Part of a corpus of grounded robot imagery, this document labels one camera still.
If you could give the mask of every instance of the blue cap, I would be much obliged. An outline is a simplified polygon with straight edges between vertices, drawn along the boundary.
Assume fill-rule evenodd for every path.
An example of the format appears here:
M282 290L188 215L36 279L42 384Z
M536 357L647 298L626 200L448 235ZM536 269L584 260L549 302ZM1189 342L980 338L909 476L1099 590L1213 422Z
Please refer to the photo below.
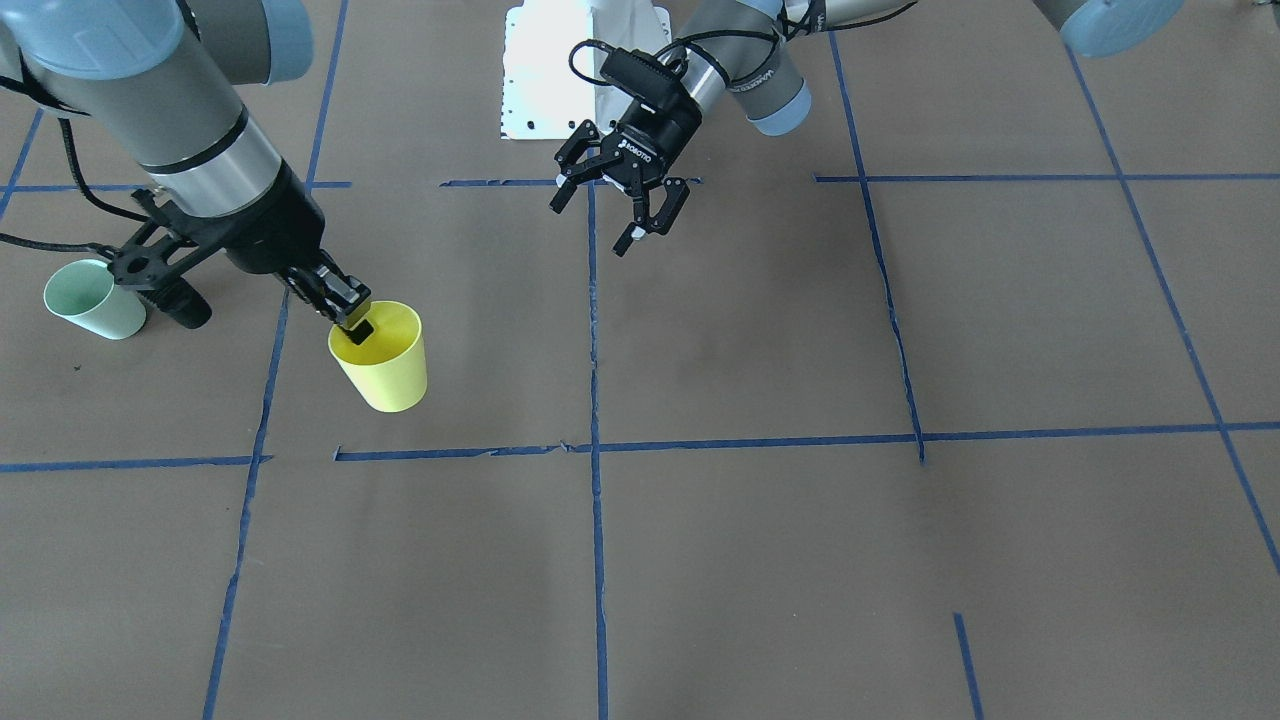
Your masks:
M800 92L796 92L795 97L788 100L786 105L772 115L751 120L751 124L771 137L786 135L800 127L800 123L809 117L810 108L813 108L813 94L809 92L809 81L804 81L800 85Z
M311 18L300 0L262 0L271 45L271 72L262 85L298 79L311 69L315 38Z
M1062 23L1062 40L1085 58L1106 58L1156 35L1181 6L1183 0L1089 0Z
M187 32L177 4L154 0L0 0L0 20L32 60L79 79L142 74Z
M771 18L778 17L782 12L782 0L737 0L748 8L754 8Z

